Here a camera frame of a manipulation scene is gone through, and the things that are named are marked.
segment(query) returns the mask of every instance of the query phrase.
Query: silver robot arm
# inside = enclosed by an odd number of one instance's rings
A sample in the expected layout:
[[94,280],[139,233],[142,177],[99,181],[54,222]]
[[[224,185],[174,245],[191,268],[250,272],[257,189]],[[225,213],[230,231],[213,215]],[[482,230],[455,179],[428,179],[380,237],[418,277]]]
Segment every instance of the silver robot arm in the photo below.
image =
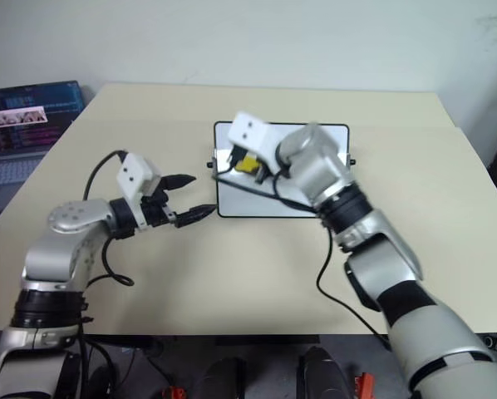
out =
[[87,309],[83,293],[96,251],[109,238],[162,224],[183,227],[211,214],[214,204],[182,214],[168,207],[165,190],[193,180],[161,176],[149,161],[128,154],[118,174],[124,198],[75,201],[51,212],[45,234],[27,252],[21,292],[2,332],[0,398],[75,396],[80,358],[66,349]]
[[497,398],[497,362],[450,308],[421,285],[418,259],[384,214],[373,209],[337,144],[316,124],[279,140],[271,125],[239,113],[233,154],[256,155],[304,193],[341,250],[362,304],[383,312],[392,350],[413,395],[422,399]]

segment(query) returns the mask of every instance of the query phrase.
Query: floor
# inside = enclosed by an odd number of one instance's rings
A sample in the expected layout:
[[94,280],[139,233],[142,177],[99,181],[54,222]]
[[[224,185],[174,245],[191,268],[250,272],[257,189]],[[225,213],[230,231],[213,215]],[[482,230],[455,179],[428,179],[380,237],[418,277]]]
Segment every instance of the floor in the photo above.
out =
[[[296,396],[296,366],[298,357],[313,343],[249,343],[244,338],[216,337],[156,337],[157,349],[147,354],[185,388],[191,398],[195,383],[207,367],[224,357],[240,357],[247,364],[246,399],[290,398]],[[376,399],[405,399],[409,397],[393,355],[372,336],[322,335],[314,336],[350,376],[370,372],[376,378]],[[133,356],[133,349],[105,346],[124,376]],[[91,369],[103,364],[101,355],[93,352]],[[147,362],[141,350],[128,378],[118,391],[120,398],[160,398],[158,392],[166,383]]]

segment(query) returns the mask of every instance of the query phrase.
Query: table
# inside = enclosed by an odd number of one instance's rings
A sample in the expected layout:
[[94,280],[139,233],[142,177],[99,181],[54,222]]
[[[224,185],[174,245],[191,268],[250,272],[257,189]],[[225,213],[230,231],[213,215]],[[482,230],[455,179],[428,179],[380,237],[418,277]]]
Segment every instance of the table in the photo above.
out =
[[[56,205],[81,198],[87,176],[124,148],[165,174],[198,179],[170,193],[170,206],[215,202],[205,164],[213,124],[246,110],[268,121],[346,123],[353,171],[416,251],[426,287],[476,332],[497,331],[497,191],[463,133],[431,93],[301,91],[110,84],[95,97],[0,216],[0,328],[12,316],[25,253]],[[120,197],[118,164],[101,170],[91,198]],[[117,241],[108,258],[131,276],[86,292],[88,333],[366,333],[326,300],[315,278],[327,236],[315,219],[206,220]],[[335,253],[322,285],[384,330],[362,308]],[[93,275],[101,273],[97,261]]]

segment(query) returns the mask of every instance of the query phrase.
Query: laptop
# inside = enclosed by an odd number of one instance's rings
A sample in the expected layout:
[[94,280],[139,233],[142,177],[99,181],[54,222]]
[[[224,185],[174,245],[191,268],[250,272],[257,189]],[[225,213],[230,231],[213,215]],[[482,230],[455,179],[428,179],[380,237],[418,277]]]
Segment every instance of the laptop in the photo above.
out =
[[0,89],[0,212],[83,109],[76,81]]

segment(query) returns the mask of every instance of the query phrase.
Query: white wall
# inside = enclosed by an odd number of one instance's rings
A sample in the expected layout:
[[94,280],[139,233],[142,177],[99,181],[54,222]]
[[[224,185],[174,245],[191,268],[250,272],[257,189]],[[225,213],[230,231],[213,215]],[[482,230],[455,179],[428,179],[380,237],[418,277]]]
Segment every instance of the white wall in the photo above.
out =
[[497,0],[0,0],[0,86],[436,91],[488,164]]

